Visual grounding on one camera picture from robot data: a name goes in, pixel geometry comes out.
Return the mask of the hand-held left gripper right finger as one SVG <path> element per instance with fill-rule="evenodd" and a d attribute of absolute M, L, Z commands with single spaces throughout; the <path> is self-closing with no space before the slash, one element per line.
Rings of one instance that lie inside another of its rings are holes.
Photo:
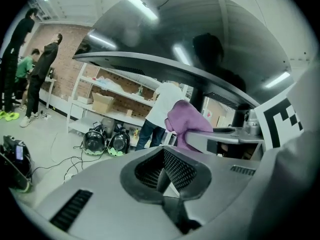
<path fill-rule="evenodd" d="M 168 225 L 207 225 L 222 214 L 253 178 L 255 161 L 163 148 L 164 172 L 178 197 L 164 197 Z"/>

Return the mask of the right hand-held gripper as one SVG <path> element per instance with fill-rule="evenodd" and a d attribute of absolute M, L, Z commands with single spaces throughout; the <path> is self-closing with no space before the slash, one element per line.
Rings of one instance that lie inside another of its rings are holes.
<path fill-rule="evenodd" d="M 264 149 L 279 148 L 306 131 L 320 130 L 320 64 L 307 69 L 290 87 L 248 112 L 244 129 L 262 135 Z M 231 134 L 232 127 L 215 127 L 217 134 Z"/>

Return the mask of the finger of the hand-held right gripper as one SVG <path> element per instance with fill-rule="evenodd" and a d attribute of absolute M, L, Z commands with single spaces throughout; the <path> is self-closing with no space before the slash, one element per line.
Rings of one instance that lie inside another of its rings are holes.
<path fill-rule="evenodd" d="M 186 143 L 204 154 L 217 155 L 221 151 L 221 144 L 238 145 L 239 137 L 236 132 L 215 133 L 207 131 L 188 131 Z"/>

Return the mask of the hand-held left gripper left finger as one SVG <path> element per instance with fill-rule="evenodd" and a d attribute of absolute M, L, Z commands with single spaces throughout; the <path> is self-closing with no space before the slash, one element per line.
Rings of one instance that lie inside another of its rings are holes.
<path fill-rule="evenodd" d="M 157 148 L 98 160 L 49 193 L 36 207 L 47 221 L 78 191 L 92 193 L 68 235 L 82 240 L 181 240 L 184 235 L 160 205 L 136 201 L 122 187 L 123 167 Z"/>

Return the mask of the purple cloth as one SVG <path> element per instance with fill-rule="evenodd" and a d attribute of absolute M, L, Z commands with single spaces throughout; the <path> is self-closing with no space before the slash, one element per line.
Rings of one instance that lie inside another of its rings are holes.
<path fill-rule="evenodd" d="M 184 99 L 174 104 L 173 108 L 167 113 L 164 124 L 169 132 L 176 133 L 177 147 L 191 151 L 197 151 L 197 149 L 187 144 L 185 134 L 188 131 L 213 132 L 210 122 L 191 103 Z"/>

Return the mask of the white cabinet with red mark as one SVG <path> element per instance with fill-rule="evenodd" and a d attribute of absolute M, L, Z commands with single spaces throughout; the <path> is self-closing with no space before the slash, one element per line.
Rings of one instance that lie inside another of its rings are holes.
<path fill-rule="evenodd" d="M 229 127 L 233 122 L 235 110 L 206 97 L 202 115 L 210 122 L 213 128 Z"/>

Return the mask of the white shelving unit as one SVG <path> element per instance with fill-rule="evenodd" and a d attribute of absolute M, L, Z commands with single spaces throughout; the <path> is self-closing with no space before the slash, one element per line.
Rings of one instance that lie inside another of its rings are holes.
<path fill-rule="evenodd" d="M 155 103 L 152 96 L 160 84 L 148 76 L 83 63 L 68 98 L 66 131 L 84 134 L 104 118 L 138 129 Z M 142 96 L 137 94 L 140 86 Z M 112 109 L 105 114 L 94 111 L 93 93 L 113 97 Z"/>

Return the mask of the cardboard box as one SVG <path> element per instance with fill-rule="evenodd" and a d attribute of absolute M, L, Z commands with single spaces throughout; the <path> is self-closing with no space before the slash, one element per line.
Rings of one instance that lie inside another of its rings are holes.
<path fill-rule="evenodd" d="M 92 109 L 100 114 L 108 113 L 112 107 L 115 99 L 112 96 L 105 96 L 100 93 L 93 93 Z"/>

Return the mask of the black dome backpack with screen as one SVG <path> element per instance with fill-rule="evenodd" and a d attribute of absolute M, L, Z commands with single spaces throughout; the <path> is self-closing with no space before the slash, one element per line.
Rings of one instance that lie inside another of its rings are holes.
<path fill-rule="evenodd" d="M 0 144 L 0 171 L 9 188 L 27 193 L 32 187 L 32 159 L 22 140 L 3 136 Z"/>

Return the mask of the black television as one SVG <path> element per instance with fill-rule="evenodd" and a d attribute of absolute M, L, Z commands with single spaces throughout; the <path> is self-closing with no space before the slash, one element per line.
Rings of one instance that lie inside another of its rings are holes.
<path fill-rule="evenodd" d="M 86 34 L 73 59 L 176 81 L 199 90 L 246 84 L 252 106 L 294 80 L 284 49 L 252 13 L 231 0 L 141 0 L 149 20 L 127 0 L 109 8 Z"/>

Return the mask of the white desk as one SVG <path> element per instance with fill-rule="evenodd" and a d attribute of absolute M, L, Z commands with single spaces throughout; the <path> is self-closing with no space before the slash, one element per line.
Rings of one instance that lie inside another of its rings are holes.
<path fill-rule="evenodd" d="M 56 79 L 54 78 L 50 78 L 50 77 L 46 77 L 45 81 L 46 84 L 49 84 L 49 88 L 48 91 L 44 90 L 43 88 L 40 89 L 39 92 L 39 97 L 42 101 L 45 102 L 45 108 L 49 109 L 50 107 L 50 102 L 51 102 L 51 97 L 52 97 L 52 91 L 56 82 Z"/>

